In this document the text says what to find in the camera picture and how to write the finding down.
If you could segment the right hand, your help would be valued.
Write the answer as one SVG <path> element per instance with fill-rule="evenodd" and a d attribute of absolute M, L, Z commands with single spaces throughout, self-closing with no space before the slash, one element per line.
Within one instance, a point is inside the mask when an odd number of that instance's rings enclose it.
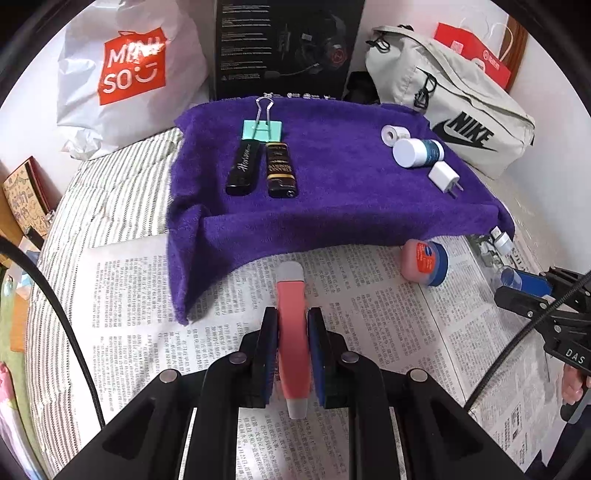
<path fill-rule="evenodd" d="M 584 395 L 584 389 L 589 389 L 590 386 L 588 376 L 570 365 L 564 365 L 561 389 L 562 398 L 567 404 L 573 405 L 580 401 Z"/>

